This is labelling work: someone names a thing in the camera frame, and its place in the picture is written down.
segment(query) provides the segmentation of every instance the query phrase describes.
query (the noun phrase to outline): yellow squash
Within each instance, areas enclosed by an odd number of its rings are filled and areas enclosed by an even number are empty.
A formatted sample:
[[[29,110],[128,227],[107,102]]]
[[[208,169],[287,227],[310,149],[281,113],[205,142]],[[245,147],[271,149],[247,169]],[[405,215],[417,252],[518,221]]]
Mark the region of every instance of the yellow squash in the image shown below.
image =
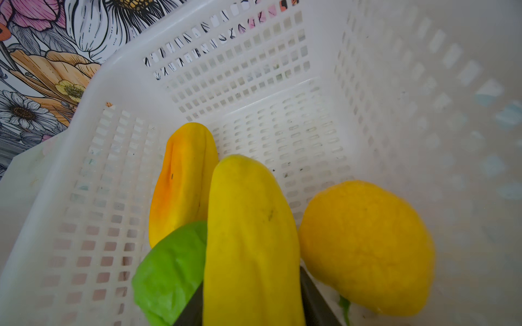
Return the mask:
[[[240,155],[212,177],[203,325],[304,326],[299,240],[277,181]]]
[[[154,247],[175,229],[207,219],[208,193],[218,151],[210,131],[188,123],[167,142],[149,216],[149,241]]]

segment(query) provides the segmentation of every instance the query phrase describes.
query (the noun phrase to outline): yellow zucchini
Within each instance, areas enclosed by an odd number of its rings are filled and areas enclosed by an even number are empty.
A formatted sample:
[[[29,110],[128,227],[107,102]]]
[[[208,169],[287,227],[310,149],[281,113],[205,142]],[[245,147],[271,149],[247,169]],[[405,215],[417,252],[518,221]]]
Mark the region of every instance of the yellow zucchini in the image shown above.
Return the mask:
[[[203,325],[304,326],[299,240],[272,173],[241,155],[212,177]]]

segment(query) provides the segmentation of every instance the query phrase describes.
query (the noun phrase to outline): pink flower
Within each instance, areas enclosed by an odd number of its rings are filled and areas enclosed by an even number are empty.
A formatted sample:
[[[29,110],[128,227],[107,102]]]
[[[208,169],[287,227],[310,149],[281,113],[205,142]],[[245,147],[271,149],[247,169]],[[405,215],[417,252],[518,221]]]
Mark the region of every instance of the pink flower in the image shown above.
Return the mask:
[[[51,22],[65,28],[63,0],[0,0],[0,23],[9,21],[38,31],[51,28]]]

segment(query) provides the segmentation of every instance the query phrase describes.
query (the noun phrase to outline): daisy flower center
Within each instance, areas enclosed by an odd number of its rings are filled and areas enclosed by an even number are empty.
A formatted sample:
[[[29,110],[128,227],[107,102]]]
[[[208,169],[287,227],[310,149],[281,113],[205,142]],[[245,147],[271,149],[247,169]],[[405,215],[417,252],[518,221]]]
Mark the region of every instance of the daisy flower center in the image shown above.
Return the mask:
[[[26,109],[26,108],[23,108],[23,107],[20,107],[20,106],[15,106],[11,109],[13,111],[13,114],[19,116],[20,118],[23,118],[25,120],[34,120],[36,119],[36,114],[34,114],[33,112],[31,112],[30,110]]]
[[[113,0],[113,2],[122,8],[140,11],[154,2],[154,0]]]

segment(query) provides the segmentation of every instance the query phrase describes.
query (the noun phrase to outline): white daisy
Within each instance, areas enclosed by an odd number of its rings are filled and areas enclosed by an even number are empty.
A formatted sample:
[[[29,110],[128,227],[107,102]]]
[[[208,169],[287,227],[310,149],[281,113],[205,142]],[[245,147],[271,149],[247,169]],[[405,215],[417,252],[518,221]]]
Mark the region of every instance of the white daisy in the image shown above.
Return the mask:
[[[9,91],[0,92],[0,118],[27,130],[53,130],[58,127],[56,117],[39,103]]]
[[[65,0],[67,33],[103,63],[126,42],[186,0]]]

